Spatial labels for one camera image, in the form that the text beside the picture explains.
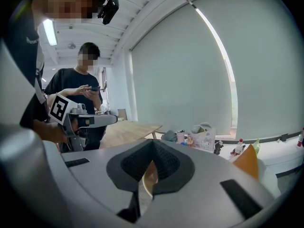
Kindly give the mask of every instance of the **man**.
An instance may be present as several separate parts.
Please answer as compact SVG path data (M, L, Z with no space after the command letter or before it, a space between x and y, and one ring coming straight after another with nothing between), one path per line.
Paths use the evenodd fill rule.
M53 104L56 93L67 97L76 103L85 104L88 114L95 114L95 109L100 109L103 99L100 91L92 91L92 87L98 87L97 79L88 73L93 67L94 61L100 57L100 51L97 45L91 42L83 44L78 52L77 66L74 68L63 68L58 70L44 92L48 95L47 104L49 107ZM91 132L103 136L105 127L91 129ZM89 143L85 150L99 148L100 142Z
M31 101L23 114L20 125L33 129L42 140L55 143L67 142L67 137L57 124L43 122L46 118L41 92L44 63L41 48L38 46L37 28L45 19L91 18L104 2L105 0L22 0L20 3L13 1L6 6L8 9L13 8L14 12L4 28L4 40L0 47L0 51L3 52L1 55L5 55L6 59L13 59L11 61L17 65L31 87L36 90L34 96L27 93ZM89 92L86 94L88 97L93 97ZM73 123L73 129L77 130L76 123Z

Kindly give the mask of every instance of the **fluorescent light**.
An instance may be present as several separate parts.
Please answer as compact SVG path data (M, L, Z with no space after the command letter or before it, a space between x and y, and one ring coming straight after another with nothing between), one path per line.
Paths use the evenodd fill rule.
M50 46L56 46L57 40L55 36L54 23L53 21L47 19L43 21L44 30L47 34L48 43Z

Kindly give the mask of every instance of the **plastic bottle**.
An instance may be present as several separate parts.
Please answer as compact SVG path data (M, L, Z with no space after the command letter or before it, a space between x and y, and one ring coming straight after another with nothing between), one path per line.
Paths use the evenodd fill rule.
M185 130L177 132L177 143L185 143Z
M258 154L258 152L260 151L261 145L260 145L260 140L257 139L253 144L252 144L253 148L256 151L256 155Z
M298 141L298 146L299 147L301 147L303 139L304 139L304 128L303 128L301 134L299 135L299 141Z
M236 155L241 154L243 148L243 139L240 139L236 146Z

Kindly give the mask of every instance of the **table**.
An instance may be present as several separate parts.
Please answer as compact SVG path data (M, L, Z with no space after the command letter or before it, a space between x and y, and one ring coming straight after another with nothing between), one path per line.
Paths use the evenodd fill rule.
M152 133L156 139L155 131L160 129L161 125L143 124L131 121L118 121L108 125L105 135L100 142L100 149L118 146L142 139Z

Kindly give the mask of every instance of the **white ceiling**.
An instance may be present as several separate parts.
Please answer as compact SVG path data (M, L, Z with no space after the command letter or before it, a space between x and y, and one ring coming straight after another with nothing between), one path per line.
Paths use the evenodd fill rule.
M98 67L111 67L123 50L132 49L157 23L176 9L187 4L187 0L119 0L120 8L111 23L103 25L101 19L90 19L82 23L55 22L58 45L51 47L43 26L38 28L40 43L45 54L45 69L42 86L46 87L60 68L74 67L77 54L85 42L96 43L101 51ZM69 49L70 43L76 45Z
M122 35L149 1L151 0L119 0L120 8L108 25L103 25L102 20L96 18L82 23L74 23L73 28L69 29L70 24L55 21L58 44L53 47L48 44L44 27L40 25L38 32L45 56L43 78L47 81L46 83L42 82L43 86L49 83L58 69L76 65L78 51L85 42L97 44L101 51L98 65L101 67L109 66ZM69 49L68 44L70 43L74 43L76 48Z

